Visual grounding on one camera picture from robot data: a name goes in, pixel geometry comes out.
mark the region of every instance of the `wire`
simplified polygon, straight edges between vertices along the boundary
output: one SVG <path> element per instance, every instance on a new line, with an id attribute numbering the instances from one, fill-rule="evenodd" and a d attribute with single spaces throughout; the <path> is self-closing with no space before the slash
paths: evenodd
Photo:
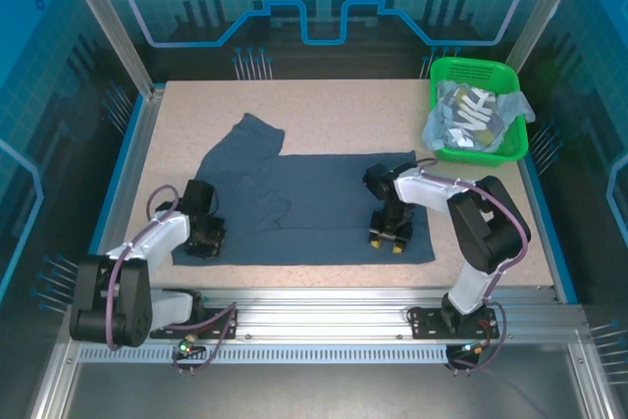
<path id="1" fill-rule="evenodd" d="M 464 365 L 467 367 L 472 367 L 473 364 L 471 362 L 467 362 L 465 360 L 454 360 L 456 363 L 459 363 L 460 365 Z M 513 383 L 511 380 L 509 380 L 507 377 L 500 375 L 497 372 L 494 372 L 493 370 L 490 369 L 486 369 L 483 370 L 482 373 L 485 373 L 487 375 L 489 375 L 490 377 L 493 377 L 497 380 L 500 380 L 504 383 L 507 383 L 513 390 L 515 390 L 517 393 L 519 393 L 519 395 L 533 408 L 535 409 L 542 417 L 545 417 L 546 419 L 551 419 L 551 416 L 545 412 L 543 410 L 543 408 L 541 406 L 539 406 L 534 399 L 532 399 L 531 397 L 529 397 L 523 390 L 521 390 L 521 388 L 519 388 L 515 383 Z"/>
<path id="2" fill-rule="evenodd" d="M 220 350 L 220 347 L 222 346 L 223 342 L 225 341 L 225 338 L 227 337 L 227 333 L 229 332 L 229 328 L 231 327 L 232 321 L 234 320 L 234 316 L 236 314 L 236 304 L 235 303 L 230 304 L 226 309 L 218 313 L 215 316 L 215 318 L 217 317 L 216 319 L 218 319 L 221 316 L 224 316 L 227 312 L 229 312 L 229 317 L 227 318 L 227 322 L 225 323 L 225 327 L 223 328 L 223 331 L 220 333 L 218 342 L 216 342 L 216 346 L 214 347 L 214 350 L 212 350 L 212 353 L 208 355 L 207 359 L 203 363 L 197 366 L 190 365 L 188 369 L 184 369 L 177 361 L 177 353 L 176 352 L 174 353 L 173 366 L 179 369 L 180 374 L 184 371 L 189 371 L 189 373 L 193 375 L 194 372 L 198 370 L 202 370 L 203 368 L 207 367 L 210 363 L 214 361 L 214 359 L 216 358 L 216 355 L 218 355 L 218 351 Z"/>
<path id="3" fill-rule="evenodd" d="M 177 192 L 177 189 L 169 184 L 161 185 L 160 187 L 156 188 L 148 197 L 148 201 L 146 203 L 147 214 L 150 215 L 149 208 L 152 205 L 152 202 L 157 196 L 157 194 L 161 193 L 165 189 L 171 190 L 173 194 L 175 195 L 175 199 L 171 207 L 168 210 L 166 210 L 164 213 L 162 213 L 159 216 L 159 218 L 152 219 L 151 222 L 148 225 L 146 225 L 146 227 L 143 230 L 137 233 L 137 235 L 135 235 L 135 237 L 131 239 L 130 242 L 127 242 L 126 247 L 120 253 L 118 260 L 116 260 L 116 263 L 111 269 L 111 275 L 109 276 L 109 285 L 107 287 L 107 302 L 105 306 L 105 341 L 107 342 L 107 345 L 109 346 L 111 350 L 118 350 L 120 348 L 119 345 L 116 345 L 114 343 L 113 316 L 114 316 L 114 292 L 116 289 L 116 280 L 118 279 L 118 276 L 120 275 L 122 264 L 125 262 L 125 259 L 131 253 L 133 248 L 142 239 L 144 239 L 156 226 L 160 225 L 163 221 L 169 218 L 170 215 L 172 215 L 173 212 L 175 211 L 175 208 L 177 208 L 177 205 L 179 204 L 179 193 Z"/>
<path id="4" fill-rule="evenodd" d="M 212 199 L 214 201 L 216 201 L 216 208 L 214 208 L 214 210 L 209 213 L 209 216 L 214 216 L 216 213 L 218 213 L 218 210 L 220 208 L 220 200 L 218 199 L 218 188 L 216 188 L 213 185 L 211 185 L 211 187 L 214 190 L 214 195 L 213 195 Z M 146 208 L 144 210 L 145 213 L 146 213 L 146 220 L 147 221 L 150 221 L 153 218 L 153 215 L 152 215 L 152 213 L 150 211 L 151 204 L 152 204 L 152 200 L 149 198 L 148 202 L 146 203 Z"/>
<path id="5" fill-rule="evenodd" d="M 498 303 L 496 301 L 491 301 L 487 303 L 487 306 L 496 306 L 497 308 L 499 308 L 499 311 L 501 312 L 501 322 L 502 322 L 501 337 L 499 338 L 499 342 L 497 343 L 497 347 L 495 348 L 495 350 L 491 353 L 489 358 L 487 358 L 482 364 L 474 365 L 472 363 L 466 362 L 468 363 L 468 365 L 466 365 L 467 367 L 469 367 L 469 365 L 472 367 L 472 368 L 466 369 L 467 373 L 479 372 L 487 368 L 496 359 L 497 355 L 503 348 L 504 343 L 506 342 L 506 334 L 508 332 L 508 321 L 506 320 L 506 312 L 503 309 L 503 306 L 501 306 L 501 303 Z M 455 369 L 455 366 L 451 365 L 450 363 L 448 364 L 448 366 L 450 367 L 450 369 L 451 367 Z"/>
<path id="6" fill-rule="evenodd" d="M 167 329 L 169 331 L 196 331 L 197 329 L 204 328 L 208 324 L 214 324 L 216 321 L 218 321 L 220 318 L 225 316 L 230 311 L 235 311 L 235 309 L 236 309 L 236 302 L 234 301 L 232 304 L 227 306 L 221 312 L 217 313 L 215 316 L 212 316 L 211 318 L 205 321 L 202 321 L 197 324 L 172 324 L 170 326 L 166 326 L 164 329 Z"/>
<path id="7" fill-rule="evenodd" d="M 426 167 L 436 166 L 439 163 L 439 160 L 436 157 L 424 157 L 415 162 L 416 164 L 423 164 L 423 166 L 419 166 L 419 172 L 423 172 L 423 169 Z"/>

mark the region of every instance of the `glass panel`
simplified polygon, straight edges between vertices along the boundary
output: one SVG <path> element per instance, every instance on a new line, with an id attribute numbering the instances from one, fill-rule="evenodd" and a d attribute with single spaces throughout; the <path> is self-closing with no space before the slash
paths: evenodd
<path id="1" fill-rule="evenodd" d="M 538 113 L 532 159 L 592 325 L 628 315 L 625 6 L 562 0 L 520 75 Z"/>
<path id="2" fill-rule="evenodd" d="M 136 91 L 83 0 L 0 12 L 0 403 L 27 417 L 72 296 L 55 256 L 89 248 Z"/>
<path id="3" fill-rule="evenodd" d="M 274 79 L 426 77 L 442 55 L 503 61 L 537 0 L 113 1 L 161 81 L 267 79 L 245 63 L 270 58 Z"/>

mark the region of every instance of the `cable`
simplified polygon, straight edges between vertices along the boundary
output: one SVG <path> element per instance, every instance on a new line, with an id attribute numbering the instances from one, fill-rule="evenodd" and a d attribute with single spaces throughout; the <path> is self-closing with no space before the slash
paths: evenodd
<path id="1" fill-rule="evenodd" d="M 209 319 L 206 319 L 205 321 L 202 321 L 197 324 L 172 324 L 170 326 L 166 326 L 164 329 L 168 329 L 169 331 L 196 331 L 197 329 L 204 328 L 208 324 L 214 324 L 220 318 L 225 316 L 228 312 L 235 311 L 235 310 L 236 310 L 236 302 L 234 301 L 232 304 L 227 306 L 221 312 L 217 313 L 215 316 L 212 316 Z"/>
<path id="2" fill-rule="evenodd" d="M 214 347 L 214 350 L 212 350 L 212 353 L 208 355 L 207 359 L 201 363 L 198 366 L 191 366 L 189 367 L 189 369 L 184 369 L 179 362 L 177 361 L 177 353 L 174 353 L 173 356 L 173 366 L 177 369 L 179 369 L 179 373 L 181 374 L 184 371 L 189 371 L 189 373 L 191 375 L 194 374 L 195 371 L 201 370 L 205 367 L 207 367 L 207 365 L 209 365 L 210 363 L 212 363 L 214 361 L 214 359 L 216 358 L 216 355 L 218 355 L 218 351 L 220 350 L 221 345 L 223 344 L 223 341 L 225 340 L 225 338 L 227 337 L 227 333 L 229 332 L 229 328 L 231 327 L 232 324 L 232 320 L 234 319 L 234 316 L 236 314 L 236 304 L 232 303 L 230 304 L 226 309 L 224 309 L 223 311 L 221 311 L 220 313 L 218 313 L 216 316 L 214 316 L 214 318 L 212 318 L 211 320 L 215 320 L 220 318 L 221 316 L 225 315 L 225 313 L 229 312 L 229 317 L 227 318 L 227 322 L 225 323 L 225 327 L 223 328 L 223 331 L 220 333 L 220 337 L 218 338 L 218 342 L 216 342 L 216 346 Z M 207 321 L 203 322 L 203 323 L 199 323 L 199 325 L 202 324 L 206 324 L 208 323 Z"/>
<path id="3" fill-rule="evenodd" d="M 473 366 L 473 364 L 471 362 L 467 362 L 465 360 L 454 360 L 456 363 L 459 363 L 460 365 L 464 365 L 464 366 Z M 490 369 L 486 369 L 483 371 L 483 373 L 489 375 L 490 377 L 493 377 L 497 380 L 500 380 L 502 382 L 507 383 L 513 390 L 515 390 L 517 393 L 519 393 L 519 395 L 533 408 L 535 409 L 542 417 L 545 417 L 546 419 L 551 419 L 551 416 L 546 413 L 543 408 L 541 406 L 539 406 L 536 402 L 534 402 L 534 399 L 532 399 L 531 397 L 529 397 L 523 390 L 521 390 L 521 388 L 519 388 L 516 384 L 514 384 L 512 381 L 510 381 L 507 377 L 500 375 L 497 372 L 494 372 L 493 370 Z"/>
<path id="4" fill-rule="evenodd" d="M 491 364 L 491 362 L 493 362 L 496 359 L 497 355 L 499 354 L 499 352 L 503 348 L 503 345 L 506 342 L 506 333 L 508 332 L 508 321 L 506 320 L 506 312 L 503 309 L 503 306 L 501 306 L 501 303 L 498 303 L 497 301 L 491 301 L 491 302 L 487 303 L 487 306 L 496 306 L 497 308 L 499 308 L 499 311 L 501 312 L 501 322 L 502 322 L 501 337 L 499 338 L 499 342 L 497 343 L 497 347 L 495 348 L 495 350 L 491 353 L 489 358 L 487 358 L 482 364 L 480 364 L 480 365 L 473 365 L 472 363 L 469 363 L 469 365 L 471 365 L 471 367 L 472 367 L 472 368 L 467 368 L 469 373 L 470 372 L 480 372 L 480 371 L 484 370 L 485 368 L 487 368 Z"/>
<path id="5" fill-rule="evenodd" d="M 113 316 L 114 316 L 114 291 L 116 289 L 116 280 L 118 279 L 118 275 L 120 275 L 120 269 L 122 268 L 122 264 L 125 262 L 125 259 L 127 258 L 129 253 L 133 250 L 133 248 L 143 238 L 145 238 L 146 235 L 148 235 L 148 233 L 150 233 L 157 225 L 160 225 L 163 221 L 168 219 L 170 215 L 173 214 L 173 212 L 175 211 L 175 208 L 177 208 L 177 205 L 179 204 L 179 193 L 177 192 L 177 189 L 174 188 L 170 184 L 161 185 L 160 187 L 156 188 L 148 197 L 148 201 L 146 203 L 146 211 L 147 211 L 147 214 L 149 215 L 149 219 L 150 219 L 149 209 L 153 200 L 155 199 L 157 194 L 161 193 L 165 189 L 170 189 L 175 195 L 175 200 L 173 201 L 173 204 L 171 205 L 171 207 L 168 210 L 166 210 L 164 213 L 162 213 L 159 216 L 159 218 L 152 219 L 151 222 L 148 225 L 146 225 L 146 227 L 143 230 L 137 233 L 137 235 L 135 235 L 135 237 L 131 239 L 130 242 L 127 242 L 126 247 L 123 249 L 120 256 L 118 257 L 118 260 L 116 260 L 116 263 L 111 269 L 111 275 L 109 276 L 109 285 L 107 288 L 107 303 L 105 306 L 105 340 L 111 350 L 118 350 L 120 348 L 119 345 L 116 345 L 114 343 Z"/>

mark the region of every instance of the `green basket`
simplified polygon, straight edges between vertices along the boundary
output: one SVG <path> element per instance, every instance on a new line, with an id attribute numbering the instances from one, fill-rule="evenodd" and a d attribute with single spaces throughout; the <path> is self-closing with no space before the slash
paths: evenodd
<path id="1" fill-rule="evenodd" d="M 440 80 L 455 80 L 496 94 L 519 90 L 519 78 L 512 68 L 495 61 L 467 58 L 441 58 L 430 70 L 432 104 L 437 103 L 437 83 Z M 436 152 L 444 161 L 465 162 L 478 166 L 497 167 L 508 161 L 517 161 L 528 152 L 528 132 L 523 115 L 518 116 L 506 132 L 503 143 L 494 153 L 441 149 Z"/>

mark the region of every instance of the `speckled tabletop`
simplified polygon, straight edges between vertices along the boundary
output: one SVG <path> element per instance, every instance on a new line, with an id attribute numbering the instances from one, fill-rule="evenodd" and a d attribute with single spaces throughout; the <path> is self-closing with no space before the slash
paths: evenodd
<path id="1" fill-rule="evenodd" d="M 127 237 L 145 225 L 144 205 L 163 183 L 184 190 L 207 153 L 245 112 L 286 131 L 282 154 L 367 154 L 415 149 L 429 112 L 427 80 L 257 80 L 168 82 L 151 138 Z M 526 259 L 503 285 L 546 286 L 551 276 L 519 169 L 442 163 L 451 176 L 501 179 L 532 230 Z M 151 275 L 161 287 L 442 287 L 453 285 L 462 264 L 447 215 L 429 210 L 436 260 L 419 265 L 174 266 Z"/>

